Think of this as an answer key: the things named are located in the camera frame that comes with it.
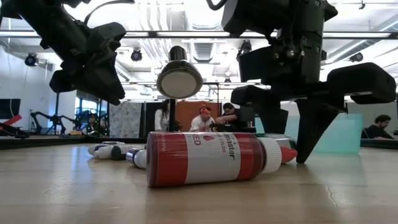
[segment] light fixture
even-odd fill
[[[142,53],[141,53],[141,49],[134,49],[134,51],[131,54],[131,60],[133,62],[139,62],[142,60]]]
[[[157,90],[172,99],[185,99],[198,93],[203,79],[196,67],[187,61],[187,52],[175,46],[169,52],[170,62],[157,78]]]
[[[29,53],[28,56],[25,58],[25,65],[29,67],[35,67],[39,64],[39,60],[37,60],[36,53]]]
[[[363,60],[363,54],[361,52],[358,52],[351,56],[348,60],[350,62],[361,62]]]

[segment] red hat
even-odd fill
[[[210,112],[209,112],[209,110],[206,108],[206,105],[202,105],[202,106],[201,106],[201,109],[200,109],[200,113],[201,113],[201,114],[208,115]]]

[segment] ceiling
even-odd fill
[[[66,7],[66,10],[76,19],[84,20],[85,16],[96,6],[109,0],[95,0],[90,4],[80,4],[76,9]],[[109,5],[93,13],[88,25],[99,26],[108,22],[119,22],[126,30],[221,30],[222,10],[208,9],[205,0],[136,0],[137,4]],[[363,1],[366,6],[360,10],[360,0],[333,0],[339,10],[338,16],[325,23],[325,31],[339,32],[380,32],[396,31],[398,25],[398,0]],[[1,30],[32,30],[22,20],[3,19]],[[61,60],[51,51],[43,50],[40,39],[15,38],[0,39],[11,51],[19,55],[37,52],[42,60],[59,64]],[[118,64],[133,80],[153,82],[156,74],[165,64],[165,53],[173,45],[183,46],[192,62],[207,62],[198,64],[203,78],[208,82],[222,82],[226,74],[233,82],[239,81],[239,69],[236,54],[242,40],[239,39],[123,39],[122,47],[118,49]],[[252,49],[267,46],[267,41],[252,39]],[[363,62],[374,62],[385,68],[392,76],[398,77],[398,41],[366,41],[366,40],[324,40],[323,49],[328,52],[328,60],[321,71],[321,80],[327,73],[337,67],[352,65],[347,58],[357,52],[364,56]],[[143,58],[140,62],[130,59],[135,48],[140,48]]]

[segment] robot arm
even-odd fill
[[[56,93],[81,90],[118,105],[124,90],[114,63],[120,40],[126,34],[116,22],[90,29],[63,8],[90,0],[2,0],[3,17],[23,18],[41,36],[40,45],[52,48],[63,60],[50,87]]]
[[[332,70],[320,82],[323,24],[337,15],[327,1],[319,0],[221,0],[221,25],[232,36],[251,30],[270,46],[238,56],[241,81],[261,79],[263,90],[242,86],[233,90],[231,102],[251,105],[267,133],[284,134],[288,111],[282,100],[295,100],[300,112],[297,162],[304,163],[338,113],[346,111],[344,96],[358,104],[390,103],[396,98],[395,80],[374,63]],[[271,34],[277,30],[276,37]]]

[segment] man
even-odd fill
[[[371,139],[382,139],[382,140],[392,140],[394,139],[391,135],[389,135],[384,129],[390,123],[390,116],[382,114],[379,115],[375,120],[374,124],[370,125],[365,131],[368,135],[368,138]]]
[[[241,121],[241,110],[236,109],[232,103],[224,104],[223,109],[224,113],[216,118],[216,124],[230,124],[236,130],[245,127],[244,122]]]
[[[191,129],[189,129],[189,131],[211,131],[211,122],[215,122],[214,119],[211,117],[211,108],[203,105],[202,108],[200,108],[199,110],[199,115],[192,120]]]

